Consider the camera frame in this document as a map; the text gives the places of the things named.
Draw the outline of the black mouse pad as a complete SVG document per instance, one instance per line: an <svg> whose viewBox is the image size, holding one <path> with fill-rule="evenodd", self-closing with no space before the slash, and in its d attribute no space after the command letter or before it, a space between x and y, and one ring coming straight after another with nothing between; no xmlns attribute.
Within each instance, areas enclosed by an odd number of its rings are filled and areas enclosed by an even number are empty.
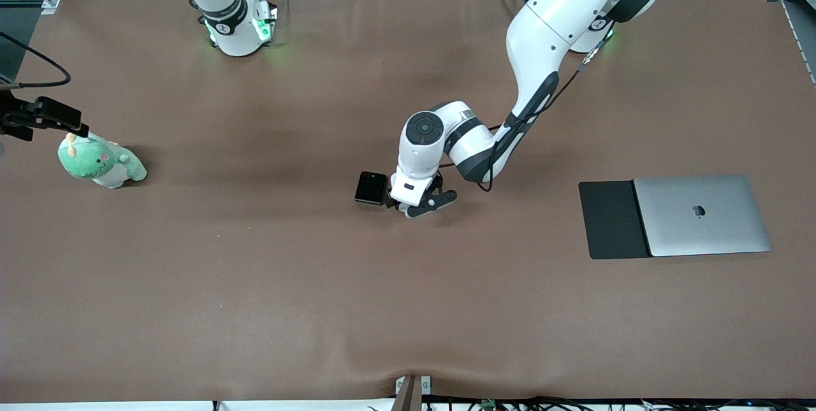
<svg viewBox="0 0 816 411"><path fill-rule="evenodd" d="M650 257L632 180L580 182L579 196L593 260Z"/></svg>

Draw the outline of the silver closed laptop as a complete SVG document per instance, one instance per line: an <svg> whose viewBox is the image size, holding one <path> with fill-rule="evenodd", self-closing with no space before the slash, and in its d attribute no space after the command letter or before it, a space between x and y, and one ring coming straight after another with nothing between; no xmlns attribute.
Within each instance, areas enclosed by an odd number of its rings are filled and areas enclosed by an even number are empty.
<svg viewBox="0 0 816 411"><path fill-rule="evenodd" d="M744 174L635 178L633 183L652 256L771 250Z"/></svg>

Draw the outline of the black flip phone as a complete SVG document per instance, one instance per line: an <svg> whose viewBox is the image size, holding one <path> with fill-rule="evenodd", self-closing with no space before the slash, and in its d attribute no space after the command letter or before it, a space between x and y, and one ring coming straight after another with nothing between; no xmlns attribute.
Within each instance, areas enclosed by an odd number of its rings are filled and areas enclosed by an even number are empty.
<svg viewBox="0 0 816 411"><path fill-rule="evenodd" d="M382 173L361 172L354 193L355 202L382 206L386 202L390 178Z"/></svg>

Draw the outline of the green plush dinosaur toy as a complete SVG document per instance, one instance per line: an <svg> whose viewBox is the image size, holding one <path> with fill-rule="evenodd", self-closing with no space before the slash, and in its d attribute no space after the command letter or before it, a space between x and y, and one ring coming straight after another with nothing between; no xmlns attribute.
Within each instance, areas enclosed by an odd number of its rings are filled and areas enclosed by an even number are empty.
<svg viewBox="0 0 816 411"><path fill-rule="evenodd" d="M148 175L145 165L128 148L88 133L67 133L57 151L59 162L73 178L91 180L117 189L127 181L140 182Z"/></svg>

